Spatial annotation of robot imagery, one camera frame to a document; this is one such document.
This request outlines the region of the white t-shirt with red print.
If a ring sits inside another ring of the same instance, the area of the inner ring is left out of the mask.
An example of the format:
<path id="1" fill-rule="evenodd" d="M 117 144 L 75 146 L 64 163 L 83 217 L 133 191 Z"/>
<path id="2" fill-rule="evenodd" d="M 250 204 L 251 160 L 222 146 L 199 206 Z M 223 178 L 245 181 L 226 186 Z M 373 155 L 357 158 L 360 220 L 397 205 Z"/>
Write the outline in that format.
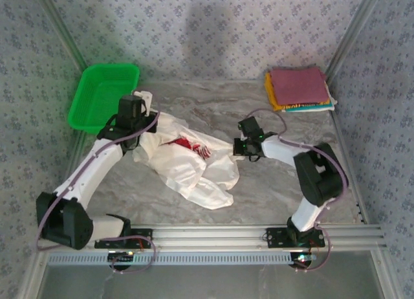
<path id="1" fill-rule="evenodd" d="M 157 131 L 142 134 L 132 156 L 196 205 L 216 210 L 234 203 L 228 191 L 239 180 L 237 161 L 243 158 L 233 155 L 230 143 L 190 129 L 185 120 L 161 113 Z"/>

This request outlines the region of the green plastic basket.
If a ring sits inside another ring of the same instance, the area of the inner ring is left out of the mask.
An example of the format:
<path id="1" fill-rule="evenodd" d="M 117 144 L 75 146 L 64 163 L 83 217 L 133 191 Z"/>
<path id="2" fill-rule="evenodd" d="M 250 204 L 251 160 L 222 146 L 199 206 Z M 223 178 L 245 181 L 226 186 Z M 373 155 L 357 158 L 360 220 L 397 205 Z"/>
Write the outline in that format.
<path id="1" fill-rule="evenodd" d="M 82 73 L 68 114 L 71 128 L 96 135 L 118 110 L 119 99 L 136 88 L 140 70 L 132 63 L 94 64 Z"/>

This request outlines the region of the folded yellow t-shirt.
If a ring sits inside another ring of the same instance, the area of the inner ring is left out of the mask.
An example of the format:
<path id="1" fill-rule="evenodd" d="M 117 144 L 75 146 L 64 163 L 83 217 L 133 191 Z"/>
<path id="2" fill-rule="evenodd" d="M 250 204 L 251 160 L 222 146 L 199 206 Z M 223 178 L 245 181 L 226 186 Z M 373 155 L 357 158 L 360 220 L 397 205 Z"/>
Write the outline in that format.
<path id="1" fill-rule="evenodd" d="M 284 111 L 285 108 L 282 105 L 279 105 L 276 100 L 276 96 L 274 93 L 274 87 L 272 85 L 272 80 L 269 72 L 265 73 L 265 79 L 264 79 L 264 86 L 265 91 L 268 96 L 268 100 L 270 102 L 270 105 L 272 106 L 274 111 Z"/>

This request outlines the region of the folded maroon t-shirt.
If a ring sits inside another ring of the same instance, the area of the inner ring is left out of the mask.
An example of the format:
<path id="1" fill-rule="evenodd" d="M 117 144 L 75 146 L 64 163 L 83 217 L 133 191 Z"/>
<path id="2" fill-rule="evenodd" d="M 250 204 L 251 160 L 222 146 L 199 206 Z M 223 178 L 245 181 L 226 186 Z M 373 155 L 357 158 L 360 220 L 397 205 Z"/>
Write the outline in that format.
<path id="1" fill-rule="evenodd" d="M 316 104 L 328 101 L 325 79 L 325 74 L 317 67 L 270 71 L 270 81 L 278 105 Z"/>

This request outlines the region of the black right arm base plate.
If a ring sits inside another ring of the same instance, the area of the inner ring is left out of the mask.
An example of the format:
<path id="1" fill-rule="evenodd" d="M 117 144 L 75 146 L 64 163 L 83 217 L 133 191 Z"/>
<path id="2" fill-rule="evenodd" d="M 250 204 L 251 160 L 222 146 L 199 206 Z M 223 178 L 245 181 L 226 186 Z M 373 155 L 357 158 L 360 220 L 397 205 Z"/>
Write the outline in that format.
<path id="1" fill-rule="evenodd" d="M 306 232 L 287 227 L 267 228 L 265 237 L 268 248 L 325 247 L 323 232 L 315 228 Z"/>

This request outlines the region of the aluminium mounting rail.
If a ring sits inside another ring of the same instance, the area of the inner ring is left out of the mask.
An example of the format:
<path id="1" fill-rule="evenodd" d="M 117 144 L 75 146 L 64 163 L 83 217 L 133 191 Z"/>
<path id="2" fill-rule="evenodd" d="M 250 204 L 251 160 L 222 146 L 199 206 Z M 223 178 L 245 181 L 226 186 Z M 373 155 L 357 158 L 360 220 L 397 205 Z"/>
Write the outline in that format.
<path id="1" fill-rule="evenodd" d="M 159 252 L 271 252 L 267 225 L 144 225 Z M 387 247 L 379 225 L 325 224 L 325 246 L 312 251 L 375 250 Z"/>

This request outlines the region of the aluminium frame post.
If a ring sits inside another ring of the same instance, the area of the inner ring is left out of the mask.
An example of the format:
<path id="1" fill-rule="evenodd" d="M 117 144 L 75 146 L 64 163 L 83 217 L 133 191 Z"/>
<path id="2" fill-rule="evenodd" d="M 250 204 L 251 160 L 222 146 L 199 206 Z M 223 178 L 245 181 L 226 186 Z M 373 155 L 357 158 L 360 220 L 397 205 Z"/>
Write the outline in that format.
<path id="1" fill-rule="evenodd" d="M 87 63 L 83 58 L 78 46 L 71 33 L 69 32 L 61 14 L 56 8 L 53 0 L 38 0 L 40 7 L 49 19 L 56 35 L 59 37 L 61 44 L 72 60 L 75 68 L 82 73 L 87 68 Z"/>
<path id="2" fill-rule="evenodd" d="M 340 71 L 342 64 L 351 51 L 359 33 L 364 28 L 364 25 L 368 21 L 377 3 L 378 0 L 361 0 L 325 71 L 325 74 L 327 75 L 328 85 L 332 84 L 335 76 Z"/>

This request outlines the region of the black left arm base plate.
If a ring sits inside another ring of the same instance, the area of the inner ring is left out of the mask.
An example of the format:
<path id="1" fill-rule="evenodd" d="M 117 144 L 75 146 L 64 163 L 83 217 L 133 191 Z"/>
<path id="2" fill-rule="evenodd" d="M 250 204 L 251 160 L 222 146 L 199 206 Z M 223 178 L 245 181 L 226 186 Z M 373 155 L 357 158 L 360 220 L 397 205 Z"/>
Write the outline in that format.
<path id="1" fill-rule="evenodd" d="M 148 241 L 153 239 L 151 228 L 130 228 L 123 230 L 120 236 L 132 236 L 133 238 L 116 241 L 100 240 L 94 243 L 94 247 L 96 249 L 151 249 Z"/>

